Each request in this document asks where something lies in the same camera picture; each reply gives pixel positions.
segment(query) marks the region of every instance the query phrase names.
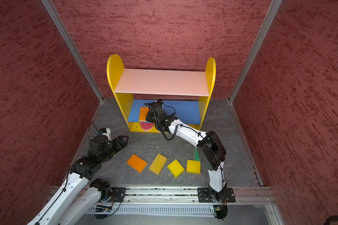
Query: pink shelf board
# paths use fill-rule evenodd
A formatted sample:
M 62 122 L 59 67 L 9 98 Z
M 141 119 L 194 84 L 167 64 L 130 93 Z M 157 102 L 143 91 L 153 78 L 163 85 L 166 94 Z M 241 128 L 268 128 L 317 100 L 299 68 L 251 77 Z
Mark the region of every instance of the pink shelf board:
M 209 96 L 205 72 L 124 69 L 116 93 Z

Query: toy shelf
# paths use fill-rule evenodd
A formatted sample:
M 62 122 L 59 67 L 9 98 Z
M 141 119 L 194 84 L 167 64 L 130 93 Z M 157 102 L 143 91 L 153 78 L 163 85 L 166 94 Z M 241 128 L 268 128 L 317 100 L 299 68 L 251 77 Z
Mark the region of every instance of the toy shelf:
M 175 116 L 183 123 L 200 130 L 214 88 L 216 63 L 210 57 L 205 72 L 125 69 L 120 56 L 113 54 L 108 59 L 107 76 L 131 132 L 159 132 L 155 127 L 144 131 L 139 122 L 140 107 L 154 100 L 134 99 L 133 94 L 199 96 L 198 101 L 165 100 L 164 103 L 175 108 Z M 168 115 L 174 112 L 165 106 L 163 110 Z

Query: shelf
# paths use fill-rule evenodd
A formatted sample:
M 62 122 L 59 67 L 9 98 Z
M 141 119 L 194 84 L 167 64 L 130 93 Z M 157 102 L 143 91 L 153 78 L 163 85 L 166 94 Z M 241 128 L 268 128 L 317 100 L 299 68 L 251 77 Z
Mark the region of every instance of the shelf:
M 205 72 L 124 69 L 115 93 L 209 96 Z
M 134 99 L 131 106 L 128 122 L 139 122 L 140 107 L 145 107 L 144 103 L 152 103 L 154 100 Z M 200 124 L 199 103 L 197 101 L 164 101 L 167 106 L 172 106 L 175 116 L 185 124 Z M 171 115 L 174 110 L 170 107 L 163 106 L 163 110 Z

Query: yellow shelf unit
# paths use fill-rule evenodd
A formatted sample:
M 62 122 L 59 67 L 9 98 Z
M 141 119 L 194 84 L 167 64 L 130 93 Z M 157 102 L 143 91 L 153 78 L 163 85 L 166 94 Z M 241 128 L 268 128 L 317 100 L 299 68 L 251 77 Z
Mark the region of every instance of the yellow shelf unit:
M 200 130 L 214 88 L 216 63 L 215 59 L 210 57 L 205 72 L 125 69 L 120 56 L 113 54 L 108 59 L 107 76 L 110 88 L 131 132 L 159 132 L 155 127 L 144 131 L 140 127 L 140 122 L 128 121 L 134 103 L 133 93 L 199 96 L 200 124 L 198 122 L 188 125 Z

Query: red wall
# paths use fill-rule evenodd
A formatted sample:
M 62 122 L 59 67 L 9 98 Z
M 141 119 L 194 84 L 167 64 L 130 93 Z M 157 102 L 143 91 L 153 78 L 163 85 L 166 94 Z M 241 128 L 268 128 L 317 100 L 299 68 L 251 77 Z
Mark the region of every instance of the red wall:
M 40 0 L 0 0 L 0 224 L 41 210 L 97 105 Z
M 338 214 L 338 1 L 283 1 L 234 106 L 285 224 Z
M 204 71 L 216 59 L 214 98 L 228 98 L 271 0 L 53 0 L 105 97 L 108 57 L 126 68 Z

